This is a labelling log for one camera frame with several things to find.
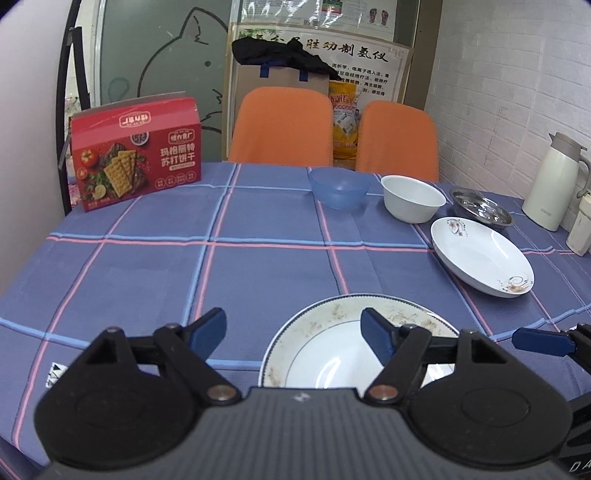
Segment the brown paper bag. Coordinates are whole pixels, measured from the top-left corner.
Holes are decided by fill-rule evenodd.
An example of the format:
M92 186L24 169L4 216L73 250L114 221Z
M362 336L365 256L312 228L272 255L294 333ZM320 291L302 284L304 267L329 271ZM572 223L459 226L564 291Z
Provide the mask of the brown paper bag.
M290 87L329 94L329 76L308 73L290 67L239 65L235 81L235 108L250 91L260 87Z

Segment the orange chair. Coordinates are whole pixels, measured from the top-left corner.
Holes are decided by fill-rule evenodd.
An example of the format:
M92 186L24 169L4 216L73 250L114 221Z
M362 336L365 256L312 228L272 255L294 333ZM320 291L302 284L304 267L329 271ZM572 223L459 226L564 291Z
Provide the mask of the orange chair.
M387 101L372 101L363 110L356 171L439 180L435 123L423 110Z
M332 103L314 90L259 87L238 110L229 147L232 163L332 166Z

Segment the white thermos jug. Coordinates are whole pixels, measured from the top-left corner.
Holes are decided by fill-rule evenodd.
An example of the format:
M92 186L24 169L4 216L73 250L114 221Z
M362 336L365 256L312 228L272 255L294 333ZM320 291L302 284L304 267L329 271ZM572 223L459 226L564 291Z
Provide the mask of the white thermos jug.
M527 217L549 231L556 231L570 205L579 175L580 163L587 168L584 187L576 194L580 199L590 187L590 161L582 152L587 148L570 137L550 134L551 145L543 158L532 189L522 210Z

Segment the white deep plate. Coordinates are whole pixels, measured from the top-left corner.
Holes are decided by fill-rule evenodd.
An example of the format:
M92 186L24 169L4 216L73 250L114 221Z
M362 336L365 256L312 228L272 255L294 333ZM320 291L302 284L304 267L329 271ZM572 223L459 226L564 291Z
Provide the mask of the white deep plate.
M431 225L438 258L460 280L482 293L516 298L535 283L532 266L509 239L478 222L443 217Z

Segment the floral rimmed white plate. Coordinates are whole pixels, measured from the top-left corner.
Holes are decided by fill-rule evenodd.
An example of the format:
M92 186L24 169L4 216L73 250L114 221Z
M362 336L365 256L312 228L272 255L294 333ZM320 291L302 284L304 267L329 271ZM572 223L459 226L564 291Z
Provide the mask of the floral rimmed white plate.
M353 388L360 394L383 365L363 340L360 317L372 307L394 326L414 324L439 337L459 331L435 312L397 297L351 294L308 306L276 333L259 370L266 388Z

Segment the yellow snack bag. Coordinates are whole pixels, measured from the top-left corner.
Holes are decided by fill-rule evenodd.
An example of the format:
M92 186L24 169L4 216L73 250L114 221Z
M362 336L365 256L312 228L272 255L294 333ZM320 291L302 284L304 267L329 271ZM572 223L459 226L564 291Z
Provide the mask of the yellow snack bag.
M358 97L356 84L329 81L329 100L332 102L334 112L332 158L335 166L352 170L356 168L361 118Z

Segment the right orange chair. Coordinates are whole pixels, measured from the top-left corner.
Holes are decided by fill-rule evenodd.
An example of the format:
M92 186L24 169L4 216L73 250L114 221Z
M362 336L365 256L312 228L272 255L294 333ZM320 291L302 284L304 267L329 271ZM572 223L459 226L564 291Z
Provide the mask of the right orange chair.
M356 171L439 180L435 123L423 110L387 101L372 101L363 110Z

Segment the red cracker box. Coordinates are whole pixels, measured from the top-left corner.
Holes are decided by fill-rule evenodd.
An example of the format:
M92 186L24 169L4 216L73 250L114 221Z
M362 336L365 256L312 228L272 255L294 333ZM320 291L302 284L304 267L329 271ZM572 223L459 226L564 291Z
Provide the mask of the red cracker box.
M84 110L71 118L70 151L87 212L197 182L197 102L176 92Z

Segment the cream travel cup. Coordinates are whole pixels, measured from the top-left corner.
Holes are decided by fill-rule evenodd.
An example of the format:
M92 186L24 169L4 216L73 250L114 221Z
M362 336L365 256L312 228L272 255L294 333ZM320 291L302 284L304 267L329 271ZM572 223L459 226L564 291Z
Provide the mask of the cream travel cup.
M586 193L580 199L578 213L566 245L576 255L584 256L591 246L591 195Z

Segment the black floor stand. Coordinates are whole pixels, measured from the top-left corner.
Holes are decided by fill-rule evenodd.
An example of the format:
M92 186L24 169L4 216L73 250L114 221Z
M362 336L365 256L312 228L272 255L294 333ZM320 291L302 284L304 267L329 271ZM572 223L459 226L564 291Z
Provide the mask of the black floor stand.
M55 95L57 174L65 215L72 210L67 173L71 138L70 117L73 115L74 108L86 110L91 106L84 60L83 28L77 24L81 4L81 0L70 2L59 52Z

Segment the blue plaid tablecloth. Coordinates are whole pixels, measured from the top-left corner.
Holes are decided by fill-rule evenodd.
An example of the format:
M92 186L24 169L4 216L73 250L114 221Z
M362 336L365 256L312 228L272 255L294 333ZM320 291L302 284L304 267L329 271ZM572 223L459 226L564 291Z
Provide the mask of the blue plaid tablecloth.
M420 304L504 347L519 327L590 319L590 260L500 197L508 238L530 261L533 290L500 299L451 276L428 225L385 208L374 181L351 210L318 204L308 171L208 163L201 180L93 212L75 209L1 297L1 475L30 479L46 456L33 426L48 387L102 330L143 336L213 307L228 334L211 357L242 389L256 384L276 331L308 305L377 293Z

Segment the laminated info poster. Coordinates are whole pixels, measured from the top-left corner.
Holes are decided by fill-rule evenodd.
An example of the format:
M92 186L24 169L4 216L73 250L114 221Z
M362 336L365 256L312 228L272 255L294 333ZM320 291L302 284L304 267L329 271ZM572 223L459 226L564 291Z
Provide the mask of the laminated info poster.
M242 23L332 29L394 39L397 0L250 0L240 4Z

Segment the stainless steel bowl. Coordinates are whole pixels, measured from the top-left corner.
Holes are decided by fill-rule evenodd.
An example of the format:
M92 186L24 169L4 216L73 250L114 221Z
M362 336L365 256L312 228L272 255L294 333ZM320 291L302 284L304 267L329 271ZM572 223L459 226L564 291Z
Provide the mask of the stainless steel bowl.
M450 196L454 212L459 217L479 222L496 231L514 225L514 219L507 210L475 190L456 187L450 190Z

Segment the white ribbed bowl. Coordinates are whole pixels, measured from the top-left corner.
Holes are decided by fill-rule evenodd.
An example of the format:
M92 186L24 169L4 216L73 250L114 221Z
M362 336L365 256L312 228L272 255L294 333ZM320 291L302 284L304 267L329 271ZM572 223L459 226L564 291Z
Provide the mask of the white ribbed bowl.
M381 184L386 209L401 222L426 223L446 204L441 191L412 177L388 175Z

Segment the blue plastic bowl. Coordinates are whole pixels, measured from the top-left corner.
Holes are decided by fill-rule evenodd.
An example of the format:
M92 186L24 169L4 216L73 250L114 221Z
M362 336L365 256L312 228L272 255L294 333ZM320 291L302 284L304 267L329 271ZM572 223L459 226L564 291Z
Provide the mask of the blue plastic bowl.
M311 169L308 174L315 200L332 209L356 207L370 190L368 174L339 167Z

